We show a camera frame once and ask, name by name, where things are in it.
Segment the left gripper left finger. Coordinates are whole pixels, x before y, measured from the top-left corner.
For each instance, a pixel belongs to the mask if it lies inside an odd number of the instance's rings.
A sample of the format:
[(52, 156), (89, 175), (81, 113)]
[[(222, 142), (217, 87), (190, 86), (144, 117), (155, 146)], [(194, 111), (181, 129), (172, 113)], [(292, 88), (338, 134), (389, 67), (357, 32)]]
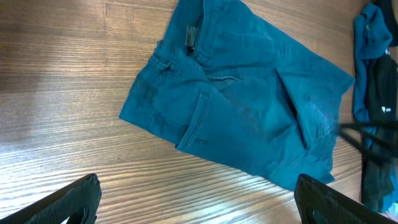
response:
[(94, 224), (101, 195), (98, 176), (88, 174), (1, 219), (1, 224)]

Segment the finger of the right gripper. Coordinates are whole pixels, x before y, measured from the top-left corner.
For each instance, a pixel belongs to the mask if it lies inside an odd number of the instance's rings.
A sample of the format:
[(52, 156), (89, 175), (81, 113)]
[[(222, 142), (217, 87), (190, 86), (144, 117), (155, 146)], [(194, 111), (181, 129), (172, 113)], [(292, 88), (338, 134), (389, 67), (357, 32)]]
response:
[[(385, 140), (373, 134), (371, 131), (373, 128), (391, 133), (392, 139)], [(355, 140), (345, 131), (346, 129), (358, 132), (362, 140)], [(339, 136), (354, 146), (368, 160), (382, 164), (397, 159), (397, 142), (394, 140), (394, 135), (397, 134), (397, 121), (340, 123), (337, 131)]]

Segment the blue denim shorts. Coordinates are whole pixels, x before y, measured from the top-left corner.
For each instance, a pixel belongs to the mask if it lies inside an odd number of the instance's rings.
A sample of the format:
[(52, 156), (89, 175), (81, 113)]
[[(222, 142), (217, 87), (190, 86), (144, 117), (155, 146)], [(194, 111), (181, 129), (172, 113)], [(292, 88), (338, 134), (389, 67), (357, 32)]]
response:
[(293, 190), (333, 181), (354, 79), (241, 1), (179, 1), (120, 118), (182, 152)]

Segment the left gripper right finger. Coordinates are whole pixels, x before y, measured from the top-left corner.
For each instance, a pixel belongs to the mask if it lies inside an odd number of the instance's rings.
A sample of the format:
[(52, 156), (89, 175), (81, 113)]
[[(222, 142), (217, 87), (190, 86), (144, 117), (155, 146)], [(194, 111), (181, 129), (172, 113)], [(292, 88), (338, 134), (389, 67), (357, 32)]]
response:
[(396, 224), (307, 174), (299, 175), (294, 199), (302, 224)]

